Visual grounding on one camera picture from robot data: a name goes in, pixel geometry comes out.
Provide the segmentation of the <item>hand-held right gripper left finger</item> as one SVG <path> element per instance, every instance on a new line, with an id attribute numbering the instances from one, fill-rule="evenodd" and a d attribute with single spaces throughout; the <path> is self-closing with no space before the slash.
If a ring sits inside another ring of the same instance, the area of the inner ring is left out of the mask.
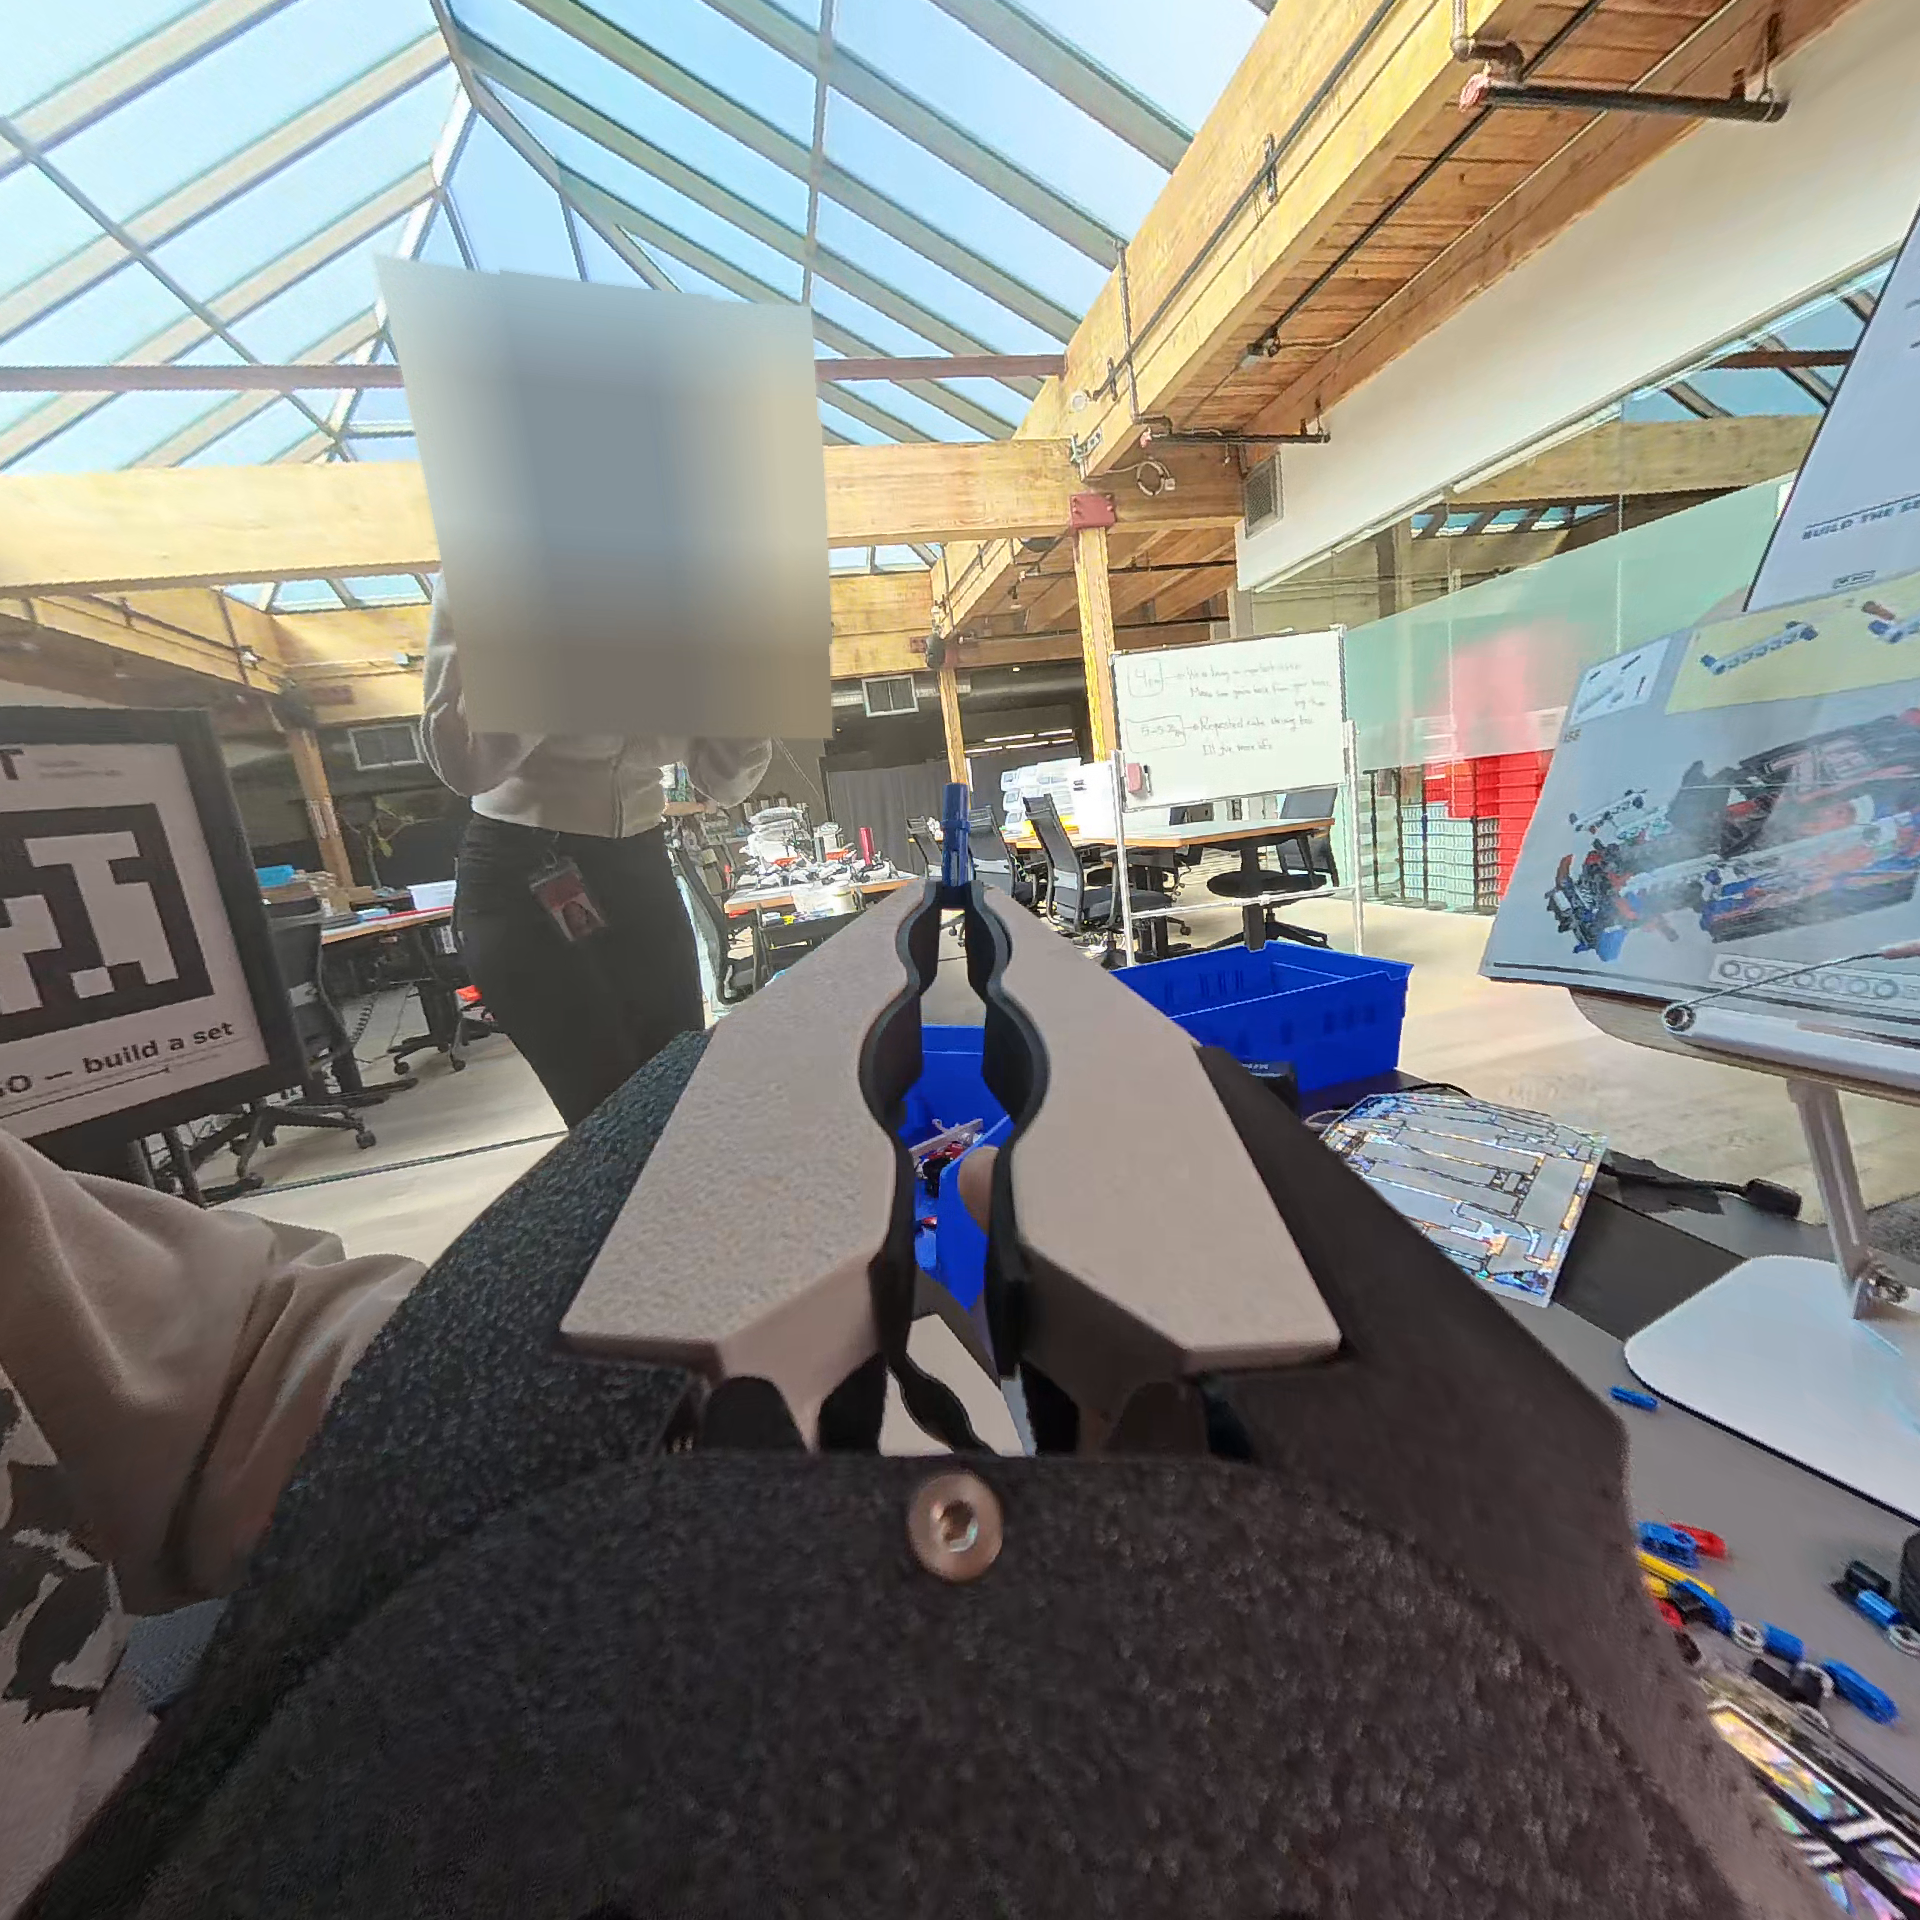
<path id="1" fill-rule="evenodd" d="M 806 1442 L 874 1359 L 941 1438 L 910 1358 L 910 1174 L 891 1110 L 918 1076 L 922 974 L 941 884 L 910 879 L 725 1014 L 598 1255 L 562 1349 L 758 1377 Z"/>

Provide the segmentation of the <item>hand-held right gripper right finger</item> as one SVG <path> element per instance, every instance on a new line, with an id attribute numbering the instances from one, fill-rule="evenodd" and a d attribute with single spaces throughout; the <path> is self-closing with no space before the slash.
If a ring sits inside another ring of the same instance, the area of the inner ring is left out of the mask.
<path id="1" fill-rule="evenodd" d="M 1099 1448 L 1146 1386 L 1332 1359 L 1336 1318 L 1190 1038 L 988 884 L 967 966 L 1008 1117 L 986 1312 L 1037 1448 Z"/>

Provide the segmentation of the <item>person's left forearm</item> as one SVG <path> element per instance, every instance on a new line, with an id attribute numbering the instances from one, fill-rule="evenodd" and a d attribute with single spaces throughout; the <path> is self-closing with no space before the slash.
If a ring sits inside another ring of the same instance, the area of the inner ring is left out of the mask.
<path id="1" fill-rule="evenodd" d="M 133 1614 L 234 1588 L 338 1386 L 422 1274 L 5 1135 L 5 1375 Z"/>

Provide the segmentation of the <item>black office chair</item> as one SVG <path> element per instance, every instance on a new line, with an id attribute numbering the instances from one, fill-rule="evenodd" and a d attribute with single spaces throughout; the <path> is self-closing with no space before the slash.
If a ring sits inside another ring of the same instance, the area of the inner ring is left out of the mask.
<path id="1" fill-rule="evenodd" d="M 1110 857 L 1091 854 L 1075 846 L 1066 821 L 1048 792 L 1037 792 L 1026 805 L 1026 821 L 1040 842 L 1046 865 L 1046 917 L 1066 936 L 1080 948 L 1095 950 L 1104 966 L 1118 964 L 1123 934 L 1123 906 L 1118 894 L 1118 869 Z M 1155 884 L 1162 873 L 1128 864 L 1124 873 L 1124 901 L 1134 914 L 1168 909 L 1171 894 Z M 1132 953 L 1139 961 L 1171 958 L 1168 924 L 1150 919 L 1132 936 Z"/>
<path id="2" fill-rule="evenodd" d="M 1278 917 L 1278 906 L 1286 901 L 1340 890 L 1331 824 L 1285 823 L 1278 831 L 1219 836 L 1207 842 L 1208 854 L 1235 861 L 1229 869 L 1213 871 L 1207 888 L 1238 906 L 1238 943 L 1247 953 L 1268 943 L 1331 948 L 1324 930 Z"/>
<path id="3" fill-rule="evenodd" d="M 276 1145 L 278 1134 L 287 1128 L 350 1134 L 362 1150 L 376 1145 L 365 1110 L 382 1104 L 384 1094 L 363 1085 L 344 1016 L 323 977 L 323 905 L 269 902 L 268 917 L 299 1045 L 299 1076 L 292 1088 L 250 1101 L 214 1134 L 187 1148 L 191 1169 L 202 1169 L 227 1148 L 234 1156 L 234 1176 L 227 1184 L 195 1189 L 195 1199 L 205 1206 L 258 1190 L 262 1176 L 254 1169 L 255 1156 Z"/>

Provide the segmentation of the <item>blue plastic bin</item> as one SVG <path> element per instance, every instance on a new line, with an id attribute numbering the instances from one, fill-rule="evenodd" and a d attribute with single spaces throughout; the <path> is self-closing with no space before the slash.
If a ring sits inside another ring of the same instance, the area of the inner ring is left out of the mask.
<path id="1" fill-rule="evenodd" d="M 1398 1066 L 1411 975 L 1390 958 L 1291 941 L 1110 972 L 1195 1045 L 1247 1066 L 1290 1065 L 1304 1094 Z"/>
<path id="2" fill-rule="evenodd" d="M 989 1236 L 958 1190 L 956 1168 L 1008 1145 L 1015 1132 L 981 1061 L 981 1025 L 923 1025 L 918 1080 L 896 1127 L 908 1150 L 916 1262 L 967 1312 L 982 1298 Z"/>

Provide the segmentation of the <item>whiteboard on stand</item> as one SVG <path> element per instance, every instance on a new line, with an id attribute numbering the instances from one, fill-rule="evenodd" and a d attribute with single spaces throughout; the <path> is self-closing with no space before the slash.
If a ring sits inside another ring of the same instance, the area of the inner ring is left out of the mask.
<path id="1" fill-rule="evenodd" d="M 1309 882 L 1351 905 L 1365 950 L 1357 734 L 1347 695 L 1347 630 L 1213 640 L 1116 656 L 1118 746 L 1110 840 L 1118 864 L 1162 848 L 1334 848 L 1334 877 Z"/>

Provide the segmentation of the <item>red storage bin rack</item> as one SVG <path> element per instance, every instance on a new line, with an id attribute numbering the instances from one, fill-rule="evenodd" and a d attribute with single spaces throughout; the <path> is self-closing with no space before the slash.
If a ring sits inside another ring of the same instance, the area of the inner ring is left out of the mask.
<path id="1" fill-rule="evenodd" d="M 1400 810 L 1405 897 L 1492 914 L 1546 790 L 1549 749 L 1453 759 L 1408 770 Z"/>

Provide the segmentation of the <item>camouflage patterned cloth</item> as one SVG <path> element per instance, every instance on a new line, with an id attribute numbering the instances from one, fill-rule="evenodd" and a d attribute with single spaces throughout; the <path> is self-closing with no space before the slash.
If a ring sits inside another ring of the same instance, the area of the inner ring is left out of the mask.
<path id="1" fill-rule="evenodd" d="M 5 1729 L 91 1713 L 126 1638 L 114 1575 L 82 1540 L 72 1488 L 2 1382 Z"/>

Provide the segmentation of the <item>white booklet stand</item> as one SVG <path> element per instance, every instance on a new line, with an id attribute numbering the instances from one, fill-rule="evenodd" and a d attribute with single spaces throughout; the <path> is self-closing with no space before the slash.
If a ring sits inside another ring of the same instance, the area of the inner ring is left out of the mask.
<path id="1" fill-rule="evenodd" d="M 1904 1518 L 1917 1518 L 1915 1262 L 1867 1238 L 1842 1092 L 1917 1098 L 1914 1024 L 1742 994 L 1666 1005 L 1572 990 L 1602 1033 L 1782 1084 L 1828 1252 L 1759 1255 L 1624 1342 L 1676 1406 Z"/>

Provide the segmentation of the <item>brick set instruction booklet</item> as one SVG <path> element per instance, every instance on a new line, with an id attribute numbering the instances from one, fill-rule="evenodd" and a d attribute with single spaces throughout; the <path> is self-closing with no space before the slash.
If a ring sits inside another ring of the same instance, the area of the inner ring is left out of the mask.
<path id="1" fill-rule="evenodd" d="M 1589 670 L 1482 972 L 1915 1038 L 1917 230 L 1736 609 Z"/>

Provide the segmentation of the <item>pile of small brick pieces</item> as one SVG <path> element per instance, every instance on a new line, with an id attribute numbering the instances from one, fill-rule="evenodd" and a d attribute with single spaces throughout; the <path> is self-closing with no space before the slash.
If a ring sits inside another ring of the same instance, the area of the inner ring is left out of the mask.
<path id="1" fill-rule="evenodd" d="M 1734 1554 L 1724 1536 L 1674 1520 L 1635 1520 L 1631 1534 L 1644 1592 L 1687 1660 L 1717 1657 L 1814 1721 L 1839 1712 L 1886 1728 L 1915 1726 L 1915 1676 L 1884 1684 L 1821 1638 L 1730 1594 Z"/>

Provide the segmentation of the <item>black ceiling pipe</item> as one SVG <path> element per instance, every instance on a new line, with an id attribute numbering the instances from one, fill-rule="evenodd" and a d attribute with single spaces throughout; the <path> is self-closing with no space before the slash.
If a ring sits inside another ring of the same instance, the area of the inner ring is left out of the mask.
<path id="1" fill-rule="evenodd" d="M 1459 94 L 1460 112 L 1631 112 L 1640 117 L 1671 117 L 1685 120 L 1714 120 L 1734 126 L 1773 126 L 1787 113 L 1787 98 L 1772 84 L 1772 65 L 1782 54 L 1786 45 L 1786 13 L 1773 9 L 1767 13 L 1759 40 L 1759 94 L 1746 92 L 1744 70 L 1734 73 L 1732 89 L 1724 96 L 1710 94 L 1677 94 L 1635 87 L 1598 87 L 1574 84 L 1562 79 L 1535 79 L 1532 73 L 1557 50 L 1559 40 L 1571 36 L 1574 25 L 1584 22 L 1598 4 L 1581 4 L 1574 18 L 1547 40 L 1539 54 L 1526 54 L 1511 39 L 1488 39 L 1470 31 L 1470 4 L 1452 4 L 1452 39 L 1448 48 L 1459 63 L 1474 65 L 1471 78 Z"/>

